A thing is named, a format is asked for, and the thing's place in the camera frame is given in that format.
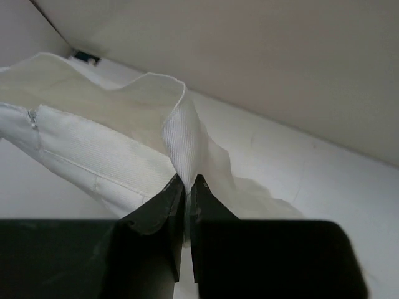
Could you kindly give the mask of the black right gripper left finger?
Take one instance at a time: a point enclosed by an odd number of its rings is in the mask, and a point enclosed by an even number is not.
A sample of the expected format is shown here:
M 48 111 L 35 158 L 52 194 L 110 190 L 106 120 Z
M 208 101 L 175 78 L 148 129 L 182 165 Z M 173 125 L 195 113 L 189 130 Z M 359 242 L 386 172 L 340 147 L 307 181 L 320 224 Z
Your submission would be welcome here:
M 172 298 L 180 278 L 178 176 L 122 219 L 3 219 L 2 298 Z

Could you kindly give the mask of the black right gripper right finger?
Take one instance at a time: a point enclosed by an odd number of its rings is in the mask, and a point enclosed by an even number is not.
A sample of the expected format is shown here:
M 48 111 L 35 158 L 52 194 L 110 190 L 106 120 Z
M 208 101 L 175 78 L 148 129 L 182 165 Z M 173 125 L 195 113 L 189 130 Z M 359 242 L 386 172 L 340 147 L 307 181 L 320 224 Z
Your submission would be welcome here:
M 200 298 L 367 298 L 344 230 L 324 220 L 240 219 L 198 176 L 191 254 Z

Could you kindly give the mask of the white pleated skirt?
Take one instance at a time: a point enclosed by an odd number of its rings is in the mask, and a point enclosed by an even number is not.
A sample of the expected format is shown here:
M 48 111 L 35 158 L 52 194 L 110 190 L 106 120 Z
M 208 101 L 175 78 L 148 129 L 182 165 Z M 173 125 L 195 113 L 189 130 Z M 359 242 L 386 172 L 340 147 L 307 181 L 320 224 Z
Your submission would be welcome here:
M 124 217 L 173 176 L 193 207 L 196 177 L 244 219 L 300 219 L 257 182 L 231 172 L 229 153 L 200 120 L 186 85 L 143 74 L 120 88 L 53 54 L 1 71 L 1 138 Z

